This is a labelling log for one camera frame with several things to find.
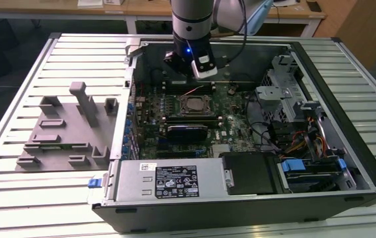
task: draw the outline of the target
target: cpu socket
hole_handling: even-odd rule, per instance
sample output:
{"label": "cpu socket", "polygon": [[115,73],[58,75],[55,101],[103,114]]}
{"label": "cpu socket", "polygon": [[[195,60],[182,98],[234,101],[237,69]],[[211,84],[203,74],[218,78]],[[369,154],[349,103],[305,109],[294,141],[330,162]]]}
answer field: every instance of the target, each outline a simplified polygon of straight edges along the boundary
{"label": "cpu socket", "polygon": [[205,96],[182,96],[181,97],[181,114],[189,116],[211,116],[213,112],[210,106],[211,98]]}

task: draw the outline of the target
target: power supply label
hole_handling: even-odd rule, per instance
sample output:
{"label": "power supply label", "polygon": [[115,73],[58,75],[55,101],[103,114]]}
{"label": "power supply label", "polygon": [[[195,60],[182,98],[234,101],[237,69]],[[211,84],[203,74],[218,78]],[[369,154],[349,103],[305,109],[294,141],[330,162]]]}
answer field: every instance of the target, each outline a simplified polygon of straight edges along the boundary
{"label": "power supply label", "polygon": [[197,166],[155,168],[155,197],[199,197],[199,178]]}

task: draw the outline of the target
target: motherboard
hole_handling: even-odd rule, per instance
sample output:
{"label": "motherboard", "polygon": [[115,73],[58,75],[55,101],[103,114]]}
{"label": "motherboard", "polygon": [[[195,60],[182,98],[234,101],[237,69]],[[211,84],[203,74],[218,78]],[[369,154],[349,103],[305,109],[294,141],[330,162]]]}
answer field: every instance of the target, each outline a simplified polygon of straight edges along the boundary
{"label": "motherboard", "polygon": [[217,158],[257,151],[246,123],[251,91],[230,82],[138,87],[141,159]]}

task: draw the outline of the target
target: metal extrusion rail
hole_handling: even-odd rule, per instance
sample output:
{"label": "metal extrusion rail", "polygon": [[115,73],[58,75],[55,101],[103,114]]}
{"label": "metal extrusion rail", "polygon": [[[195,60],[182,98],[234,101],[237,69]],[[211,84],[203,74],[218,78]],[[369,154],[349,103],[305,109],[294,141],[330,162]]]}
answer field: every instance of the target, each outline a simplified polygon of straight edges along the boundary
{"label": "metal extrusion rail", "polygon": [[[163,35],[145,37],[171,39]],[[376,205],[351,209],[321,222],[119,235],[87,204],[89,179],[106,171],[15,172],[23,143],[42,112],[38,105],[43,96],[58,95],[62,102],[73,102],[69,86],[73,81],[85,81],[95,101],[110,97],[121,100],[129,67],[126,46],[134,39],[129,35],[62,34],[49,40],[0,122],[0,237],[376,237]],[[342,43],[315,38],[301,38],[299,42],[376,157],[375,79]]]}

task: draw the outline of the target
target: table leg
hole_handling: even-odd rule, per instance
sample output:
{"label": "table leg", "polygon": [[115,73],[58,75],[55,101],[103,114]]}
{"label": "table leg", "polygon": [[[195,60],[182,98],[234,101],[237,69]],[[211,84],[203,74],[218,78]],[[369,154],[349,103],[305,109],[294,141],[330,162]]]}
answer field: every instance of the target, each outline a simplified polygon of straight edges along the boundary
{"label": "table leg", "polygon": [[129,27],[129,33],[137,34],[137,16],[127,16],[127,27]]}
{"label": "table leg", "polygon": [[311,19],[307,24],[305,31],[302,32],[302,37],[313,37],[315,31],[318,30],[322,19]]}

